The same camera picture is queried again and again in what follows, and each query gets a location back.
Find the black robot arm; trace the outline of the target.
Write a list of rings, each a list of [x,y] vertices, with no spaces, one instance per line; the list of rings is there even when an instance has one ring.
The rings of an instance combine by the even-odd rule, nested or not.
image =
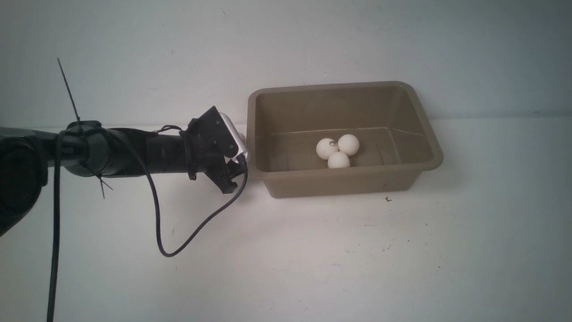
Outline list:
[[[247,171],[239,135],[223,122],[193,119],[188,128],[156,131],[104,128],[98,121],[73,122],[61,147],[57,134],[1,128],[1,233],[8,232],[35,205],[47,185],[48,169],[60,165],[78,177],[127,178],[204,173],[223,194],[235,191],[235,177]]]

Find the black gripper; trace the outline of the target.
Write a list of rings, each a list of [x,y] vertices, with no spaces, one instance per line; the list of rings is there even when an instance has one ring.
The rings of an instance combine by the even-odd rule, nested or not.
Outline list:
[[[200,142],[199,139],[183,139],[185,166],[190,180],[196,180],[198,173],[204,173],[223,194],[230,194],[238,185],[235,177],[247,173],[244,155],[236,161],[226,161],[226,157],[214,143]]]

